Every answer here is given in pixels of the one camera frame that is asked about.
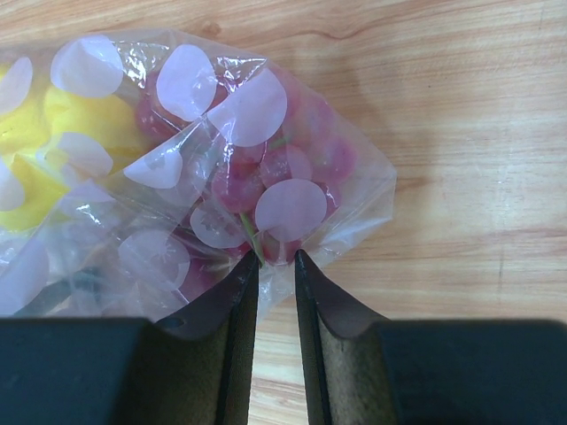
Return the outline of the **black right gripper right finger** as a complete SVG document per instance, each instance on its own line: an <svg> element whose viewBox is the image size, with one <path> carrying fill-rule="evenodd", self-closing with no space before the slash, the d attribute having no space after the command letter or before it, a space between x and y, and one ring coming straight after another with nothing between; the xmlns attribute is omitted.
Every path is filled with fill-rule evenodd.
<svg viewBox="0 0 567 425"><path fill-rule="evenodd" d="M390 320L295 256L312 424L563 424L566 326Z"/></svg>

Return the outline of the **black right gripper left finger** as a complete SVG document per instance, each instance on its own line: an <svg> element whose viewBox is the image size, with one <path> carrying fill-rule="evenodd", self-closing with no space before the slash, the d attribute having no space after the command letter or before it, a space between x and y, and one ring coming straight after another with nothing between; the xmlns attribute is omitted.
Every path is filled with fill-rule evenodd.
<svg viewBox="0 0 567 425"><path fill-rule="evenodd" d="M259 261L246 254L213 288L142 318L4 319L4 424L244 424Z"/></svg>

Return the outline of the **clear polka dot zip bag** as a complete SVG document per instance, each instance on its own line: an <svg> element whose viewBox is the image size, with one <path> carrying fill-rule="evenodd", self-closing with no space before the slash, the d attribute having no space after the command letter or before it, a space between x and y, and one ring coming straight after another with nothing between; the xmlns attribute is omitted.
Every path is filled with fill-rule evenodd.
<svg viewBox="0 0 567 425"><path fill-rule="evenodd" d="M327 265L392 216L396 172L268 58L176 30L1 50L1 314L159 320L260 262Z"/></svg>

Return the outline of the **red fake grape bunch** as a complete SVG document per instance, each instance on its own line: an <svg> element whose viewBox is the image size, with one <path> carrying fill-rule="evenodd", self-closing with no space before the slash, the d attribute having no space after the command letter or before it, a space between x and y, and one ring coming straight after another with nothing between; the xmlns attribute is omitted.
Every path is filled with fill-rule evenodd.
<svg viewBox="0 0 567 425"><path fill-rule="evenodd" d="M353 146L332 133L332 108L276 66L204 82L162 68L147 77L136 118L158 144L125 174L179 223L134 233L120 257L187 299L212 250L291 262L340 207L356 165Z"/></svg>

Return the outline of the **yellow fake pear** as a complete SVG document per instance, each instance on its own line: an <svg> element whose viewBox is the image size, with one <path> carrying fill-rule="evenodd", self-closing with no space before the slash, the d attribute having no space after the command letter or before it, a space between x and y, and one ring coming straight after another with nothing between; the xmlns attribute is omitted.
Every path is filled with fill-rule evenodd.
<svg viewBox="0 0 567 425"><path fill-rule="evenodd" d="M1 115L1 227L38 226L67 191L140 158L149 144L121 98L80 97L44 79Z"/></svg>

